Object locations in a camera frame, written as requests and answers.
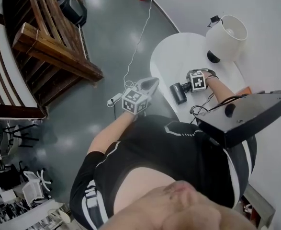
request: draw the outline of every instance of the white lamp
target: white lamp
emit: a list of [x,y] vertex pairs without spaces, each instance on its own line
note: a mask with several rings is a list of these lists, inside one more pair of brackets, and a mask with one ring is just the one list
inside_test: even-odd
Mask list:
[[207,57],[212,63],[234,61],[246,40],[245,25],[236,17],[225,15],[206,33]]

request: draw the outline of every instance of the desk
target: desk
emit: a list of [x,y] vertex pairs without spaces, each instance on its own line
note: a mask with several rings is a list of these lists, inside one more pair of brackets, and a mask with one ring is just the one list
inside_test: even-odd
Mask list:
[[[246,87],[245,81],[234,62],[211,63],[207,59],[205,37],[194,33],[178,33],[161,41],[151,56],[150,71],[152,77],[160,80],[158,89],[166,98],[181,122],[190,123],[193,116],[189,113],[193,105],[202,105],[212,93],[205,91],[186,93],[187,102],[177,105],[169,87],[177,82],[186,83],[186,74],[192,69],[209,68],[234,93]],[[212,108],[217,105],[215,97],[205,105]]]

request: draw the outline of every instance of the white chair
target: white chair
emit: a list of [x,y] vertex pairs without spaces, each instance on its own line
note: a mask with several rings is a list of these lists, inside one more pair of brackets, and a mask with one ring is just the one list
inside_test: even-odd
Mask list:
[[41,170],[41,175],[37,171],[38,177],[31,171],[24,171],[24,175],[29,179],[29,182],[25,184],[22,188],[22,192],[24,194],[24,198],[28,206],[31,206],[31,203],[34,200],[44,198],[44,193],[42,191],[41,185],[50,192],[50,189],[46,187],[46,184],[51,184],[52,182],[45,181],[43,178],[44,170]]

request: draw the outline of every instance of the power adapter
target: power adapter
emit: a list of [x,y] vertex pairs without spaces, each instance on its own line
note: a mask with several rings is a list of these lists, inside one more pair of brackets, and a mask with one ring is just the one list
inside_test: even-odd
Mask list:
[[119,101],[122,97],[121,93],[116,94],[113,98],[109,99],[107,101],[107,106],[108,107],[113,107],[113,103],[116,103],[117,101]]

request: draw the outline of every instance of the black shirt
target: black shirt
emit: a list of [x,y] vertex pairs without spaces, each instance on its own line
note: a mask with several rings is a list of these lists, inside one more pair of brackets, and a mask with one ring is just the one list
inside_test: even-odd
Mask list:
[[212,201],[233,207],[246,189],[256,152],[254,137],[224,149],[196,125],[157,115],[142,117],[105,155],[95,151],[86,156],[71,190],[70,208],[76,220],[91,229],[81,205],[93,180],[110,218],[120,185],[138,167],[187,181]]

